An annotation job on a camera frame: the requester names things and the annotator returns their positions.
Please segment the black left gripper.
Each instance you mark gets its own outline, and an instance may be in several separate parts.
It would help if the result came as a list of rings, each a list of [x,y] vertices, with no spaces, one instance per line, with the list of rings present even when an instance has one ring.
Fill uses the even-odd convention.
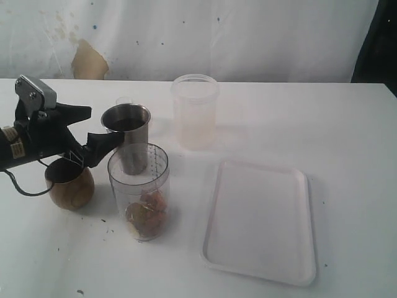
[[[94,168],[125,139],[123,132],[88,133],[82,146],[73,137],[68,126],[90,119],[92,108],[56,103],[54,109],[25,116],[21,106],[15,110],[14,128],[17,136],[12,148],[22,146],[24,155],[14,158],[13,165],[24,165],[54,155],[63,155],[84,167]]]

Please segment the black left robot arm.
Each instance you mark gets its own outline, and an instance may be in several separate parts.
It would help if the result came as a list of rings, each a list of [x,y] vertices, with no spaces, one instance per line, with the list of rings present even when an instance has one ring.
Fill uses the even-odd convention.
[[[85,168],[94,168],[124,142],[123,132],[88,133],[80,144],[68,126],[91,118],[89,106],[57,103],[55,108],[35,111],[29,117],[18,101],[12,127],[1,129],[1,169],[10,169],[42,158],[61,156]]]

